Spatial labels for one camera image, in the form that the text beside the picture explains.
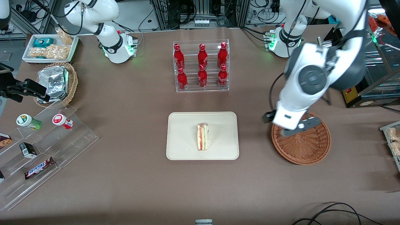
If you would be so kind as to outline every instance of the foil package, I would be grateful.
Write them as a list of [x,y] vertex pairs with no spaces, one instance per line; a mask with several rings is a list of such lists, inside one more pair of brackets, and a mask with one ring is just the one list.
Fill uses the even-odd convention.
[[[68,70],[64,66],[52,66],[38,72],[39,84],[46,87],[49,102],[64,100],[68,95]],[[37,98],[41,104],[47,103]]]

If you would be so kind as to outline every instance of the coca-cola bottle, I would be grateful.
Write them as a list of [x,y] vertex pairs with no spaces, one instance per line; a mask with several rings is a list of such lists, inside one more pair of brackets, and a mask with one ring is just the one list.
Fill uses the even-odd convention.
[[219,88],[224,88],[226,86],[226,80],[228,78],[228,72],[226,71],[226,65],[221,65],[221,71],[218,73],[217,85]]
[[203,65],[199,65],[197,76],[199,78],[199,87],[205,88],[207,86],[207,72]]
[[188,78],[186,74],[183,72],[183,68],[178,68],[178,86],[180,90],[187,90],[188,89]]
[[206,46],[204,44],[200,44],[199,49],[200,49],[200,51],[199,51],[199,54],[197,55],[199,65],[203,65],[205,68],[207,68]]
[[180,50],[180,46],[179,44],[175,44],[174,45],[174,60],[175,60],[175,64],[176,66],[179,68],[183,68],[185,69],[185,59],[183,57],[183,52]]
[[218,68],[221,68],[221,65],[226,63],[227,57],[228,57],[228,51],[226,50],[226,42],[222,42],[221,49],[218,52],[218,61],[217,61]]

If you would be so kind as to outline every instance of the round wicker basket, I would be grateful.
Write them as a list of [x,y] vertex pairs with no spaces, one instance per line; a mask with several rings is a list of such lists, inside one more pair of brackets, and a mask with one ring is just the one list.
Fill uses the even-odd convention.
[[318,126],[295,135],[284,137],[282,127],[272,126],[272,142],[278,152],[287,160],[299,165],[311,165],[322,161],[328,154],[331,146],[331,137],[328,127],[323,121]]
[[[78,86],[78,77],[76,75],[76,72],[75,72],[74,68],[71,66],[71,64],[69,64],[67,62],[55,62],[55,63],[52,63],[52,64],[46,66],[46,68],[52,67],[52,66],[65,66],[65,68],[67,68],[67,70],[68,70],[68,96],[62,101],[62,103],[64,105],[68,105],[68,103],[70,103],[72,101],[72,98],[74,97],[75,92],[76,92],[76,87]],[[47,108],[52,104],[52,102],[49,102],[46,104],[40,104],[37,101],[36,97],[34,97],[33,99],[37,105],[40,105],[41,107],[44,107],[44,108]]]

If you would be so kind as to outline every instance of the clear acrylic display stand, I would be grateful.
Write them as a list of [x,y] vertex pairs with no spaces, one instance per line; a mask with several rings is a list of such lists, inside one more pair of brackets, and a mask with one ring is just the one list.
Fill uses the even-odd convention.
[[[220,69],[217,67],[218,52],[221,48],[221,43],[226,42],[228,51],[228,58],[226,59],[226,71],[228,72],[227,83],[224,88],[219,88],[217,86],[218,73]],[[174,45],[179,44],[180,49],[183,52],[185,59],[185,74],[188,77],[188,89],[181,90],[178,85],[178,68],[174,60],[174,46],[172,46],[172,62],[174,64],[174,74],[175,74],[175,88],[176,92],[204,92],[204,91],[228,91],[229,90],[229,40],[195,40],[195,41],[174,41]],[[197,59],[197,54],[199,53],[199,45],[206,45],[206,52],[208,54],[207,63],[207,86],[201,88],[198,85],[199,64]]]
[[[34,117],[42,121],[40,129],[34,131],[31,128],[19,127],[9,134],[12,143],[0,149],[0,171],[5,177],[0,183],[1,210],[10,210],[98,139],[93,131],[79,120],[75,111],[74,107],[65,106],[61,101],[57,101]],[[53,116],[58,113],[74,122],[71,129],[53,124]],[[23,157],[19,147],[22,142],[32,144],[37,157]],[[53,157],[55,164],[32,178],[25,179],[24,173],[50,157]]]

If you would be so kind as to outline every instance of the brown tabletop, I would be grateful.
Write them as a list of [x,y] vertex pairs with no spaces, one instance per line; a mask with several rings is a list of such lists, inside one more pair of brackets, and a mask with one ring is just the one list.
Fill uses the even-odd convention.
[[[309,26],[305,41],[316,42],[331,27]],[[229,92],[176,93],[172,42],[223,38],[231,47]],[[291,224],[332,201],[383,224],[400,223],[399,172],[379,130],[398,121],[398,114],[380,107],[347,109],[340,93],[331,90],[333,105],[320,100],[311,111],[329,127],[332,148],[319,164],[299,166],[277,153],[271,125],[261,122],[269,110],[268,90],[286,63],[266,52],[261,41],[240,29],[152,32],[145,34],[137,57],[113,64],[96,37],[80,39],[73,64],[79,84],[71,105],[100,139],[16,207],[1,211],[1,225],[175,225],[208,218],[215,225]],[[18,78],[35,78],[43,67],[23,62]],[[274,101],[283,84],[281,79],[275,86]],[[18,115],[41,110],[32,97],[9,100],[1,131],[15,129]],[[169,114],[197,111],[237,114],[237,160],[167,159]],[[319,218],[323,224],[333,220],[358,223],[340,212]]]

